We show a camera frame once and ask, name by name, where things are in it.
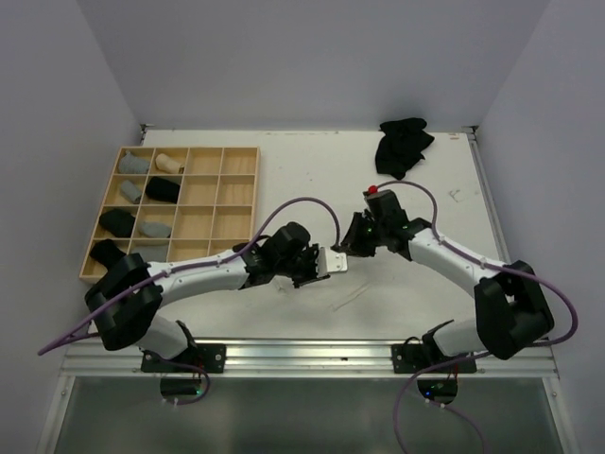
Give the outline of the white underwear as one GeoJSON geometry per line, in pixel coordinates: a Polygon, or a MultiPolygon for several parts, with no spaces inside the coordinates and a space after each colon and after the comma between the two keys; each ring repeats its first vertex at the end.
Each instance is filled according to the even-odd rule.
{"type": "Polygon", "coordinates": [[[311,283],[300,288],[285,278],[276,278],[271,284],[276,294],[284,301],[300,307],[318,307],[336,312],[367,293],[372,284],[368,280],[333,275],[329,279],[311,283]]]}

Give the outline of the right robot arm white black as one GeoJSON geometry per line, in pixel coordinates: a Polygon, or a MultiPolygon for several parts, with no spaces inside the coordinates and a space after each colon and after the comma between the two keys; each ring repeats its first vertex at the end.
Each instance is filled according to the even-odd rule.
{"type": "Polygon", "coordinates": [[[422,336],[422,367],[442,371],[455,358],[483,351],[509,359],[553,329],[554,318],[530,265],[491,265],[460,246],[447,247],[434,224],[409,218],[389,189],[373,186],[364,199],[366,209],[354,213],[337,252],[373,257],[384,247],[440,274],[473,298],[473,318],[446,321],[422,336]]]}

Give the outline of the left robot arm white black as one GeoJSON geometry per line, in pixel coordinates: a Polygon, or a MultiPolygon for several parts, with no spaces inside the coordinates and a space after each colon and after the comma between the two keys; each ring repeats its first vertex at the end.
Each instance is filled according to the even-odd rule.
{"type": "Polygon", "coordinates": [[[241,243],[213,256],[181,262],[146,262],[123,257],[85,295],[103,346],[136,346],[163,358],[175,371],[200,363],[193,337],[182,322],[161,315],[162,306],[202,294],[254,288],[282,276],[295,288],[328,277],[327,249],[311,243],[308,231],[289,222],[261,242],[241,243]]]}

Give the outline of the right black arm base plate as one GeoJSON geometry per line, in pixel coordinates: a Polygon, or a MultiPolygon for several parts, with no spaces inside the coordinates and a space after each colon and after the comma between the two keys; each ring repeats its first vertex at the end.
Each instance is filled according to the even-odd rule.
{"type": "MultiPolygon", "coordinates": [[[[390,358],[392,369],[395,374],[413,374],[429,366],[441,364],[453,357],[447,357],[441,350],[429,343],[425,345],[417,337],[411,337],[399,343],[393,343],[390,346],[390,358]]],[[[460,374],[474,374],[477,372],[476,361],[474,359],[463,361],[447,367],[441,366],[433,371],[434,374],[448,374],[458,372],[460,374]]]]}

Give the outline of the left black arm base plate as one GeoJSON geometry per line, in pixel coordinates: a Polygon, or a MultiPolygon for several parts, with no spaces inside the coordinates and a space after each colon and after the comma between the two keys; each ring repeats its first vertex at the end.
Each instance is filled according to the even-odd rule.
{"type": "Polygon", "coordinates": [[[225,361],[225,344],[203,343],[188,346],[174,358],[163,358],[157,353],[145,351],[141,371],[149,374],[197,374],[202,370],[207,374],[222,374],[225,361]]]}

